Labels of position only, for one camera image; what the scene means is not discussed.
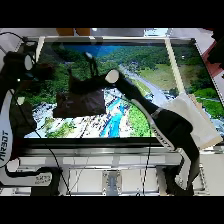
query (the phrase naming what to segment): displayed landscape image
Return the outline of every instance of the displayed landscape image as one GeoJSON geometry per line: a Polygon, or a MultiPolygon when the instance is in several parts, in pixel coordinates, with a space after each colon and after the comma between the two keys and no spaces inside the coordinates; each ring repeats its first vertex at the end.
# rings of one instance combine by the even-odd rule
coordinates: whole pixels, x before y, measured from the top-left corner
{"type": "MultiPolygon", "coordinates": [[[[68,92],[68,66],[71,66],[73,76],[79,80],[91,77],[89,63],[83,52],[89,52],[96,58],[100,75],[106,74],[111,69],[120,70],[139,88],[146,99],[158,106],[178,95],[165,44],[113,46],[45,43],[38,63],[51,65],[54,69],[53,77],[50,80],[33,82],[29,89],[20,93],[25,97],[25,101],[33,106],[33,117],[41,137],[149,137],[150,127],[144,115],[135,106],[122,99],[123,96],[117,89],[103,90],[106,114],[66,119],[53,118],[56,94],[68,92]]],[[[181,75],[190,77],[183,78],[186,90],[194,93],[198,97],[197,100],[203,102],[213,122],[222,122],[223,109],[220,107],[211,80],[206,70],[203,71],[203,66],[196,63],[200,55],[195,53],[194,48],[184,46],[174,49],[174,53],[181,75]],[[210,106],[214,102],[217,103],[215,106],[218,110],[214,109],[214,105],[210,106]]],[[[38,138],[34,132],[25,137],[38,138]]]]}

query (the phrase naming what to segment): screen frame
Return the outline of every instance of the screen frame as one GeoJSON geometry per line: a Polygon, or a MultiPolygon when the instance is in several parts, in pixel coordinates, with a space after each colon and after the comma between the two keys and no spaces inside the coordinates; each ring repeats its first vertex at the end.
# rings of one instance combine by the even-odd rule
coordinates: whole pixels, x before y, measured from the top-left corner
{"type": "MultiPolygon", "coordinates": [[[[175,44],[189,44],[192,41],[195,42],[198,53],[200,51],[196,44],[196,40],[194,38],[170,38],[170,37],[107,37],[107,36],[99,36],[99,37],[72,37],[72,36],[48,36],[48,37],[30,37],[30,40],[38,41],[37,47],[37,60],[41,53],[41,49],[44,43],[54,43],[54,42],[73,42],[77,44],[87,44],[87,45],[101,45],[102,43],[122,43],[127,45],[133,43],[133,45],[137,44],[161,44],[163,43],[165,46],[165,39],[169,39],[175,41],[175,44]]],[[[219,98],[222,102],[222,106],[224,104],[222,97],[220,97],[220,92],[217,89],[214,80],[210,76],[213,85],[219,95],[219,98]]],[[[217,144],[217,146],[224,145],[224,142],[217,144]]],[[[81,139],[72,139],[72,138],[24,138],[22,148],[39,148],[39,149],[72,149],[72,148],[90,148],[90,147],[98,147],[98,148],[123,148],[123,147],[163,147],[161,143],[156,139],[156,137],[128,137],[128,138],[81,138],[81,139]]]]}

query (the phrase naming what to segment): blue water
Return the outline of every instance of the blue water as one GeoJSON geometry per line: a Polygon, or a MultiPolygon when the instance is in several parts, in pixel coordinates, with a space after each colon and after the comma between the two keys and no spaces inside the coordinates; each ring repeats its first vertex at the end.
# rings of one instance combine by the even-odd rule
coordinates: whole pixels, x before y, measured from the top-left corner
{"type": "MultiPolygon", "coordinates": [[[[114,107],[120,103],[120,99],[115,100],[109,107],[108,110],[112,111],[114,109],[114,107]]],[[[124,115],[124,106],[121,103],[120,104],[120,112],[116,113],[113,117],[111,117],[106,126],[104,127],[103,131],[100,133],[100,137],[104,137],[106,135],[106,133],[109,131],[108,133],[108,137],[120,137],[120,122],[121,122],[121,118],[124,115]]]]}
{"type": "Polygon", "coordinates": [[[64,45],[66,49],[79,52],[89,52],[95,57],[107,55],[122,46],[103,46],[103,45],[64,45]]]}

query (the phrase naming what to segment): road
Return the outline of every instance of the road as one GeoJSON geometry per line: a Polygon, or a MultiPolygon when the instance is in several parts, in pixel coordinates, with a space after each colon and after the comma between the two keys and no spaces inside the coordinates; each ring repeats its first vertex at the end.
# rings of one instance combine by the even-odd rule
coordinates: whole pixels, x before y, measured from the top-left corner
{"type": "Polygon", "coordinates": [[[161,106],[164,103],[168,102],[165,94],[163,93],[163,91],[159,87],[157,87],[154,84],[150,83],[148,80],[140,77],[136,73],[130,72],[123,65],[119,65],[119,69],[120,69],[121,72],[127,74],[130,79],[138,80],[141,83],[143,83],[145,86],[147,86],[151,90],[152,94],[154,95],[153,96],[153,100],[152,100],[152,102],[154,104],[156,104],[157,106],[161,106]]]}

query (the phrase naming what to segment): television screen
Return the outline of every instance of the television screen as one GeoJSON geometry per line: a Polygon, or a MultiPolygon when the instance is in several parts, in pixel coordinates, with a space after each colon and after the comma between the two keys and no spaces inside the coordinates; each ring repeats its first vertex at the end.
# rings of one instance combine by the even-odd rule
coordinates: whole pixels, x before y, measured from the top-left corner
{"type": "MultiPolygon", "coordinates": [[[[165,43],[88,45],[46,42],[38,64],[49,66],[52,75],[48,80],[33,81],[29,88],[19,92],[19,96],[24,97],[24,103],[32,106],[32,117],[39,135],[42,138],[149,137],[150,127],[146,118],[117,89],[102,89],[82,99],[77,95],[69,95],[71,77],[75,81],[92,76],[84,52],[96,59],[99,75],[107,74],[112,69],[120,70],[146,99],[158,106],[178,95],[165,43]],[[85,110],[80,109],[80,102],[83,101],[88,101],[85,110]],[[66,102],[64,109],[60,107],[60,102],[66,102]]],[[[203,102],[214,124],[222,122],[224,111],[209,74],[203,63],[198,63],[201,60],[199,53],[195,48],[186,46],[179,46],[174,53],[181,72],[187,72],[185,76],[188,78],[183,79],[186,90],[203,102]]],[[[35,132],[24,137],[39,138],[35,132]]]]}

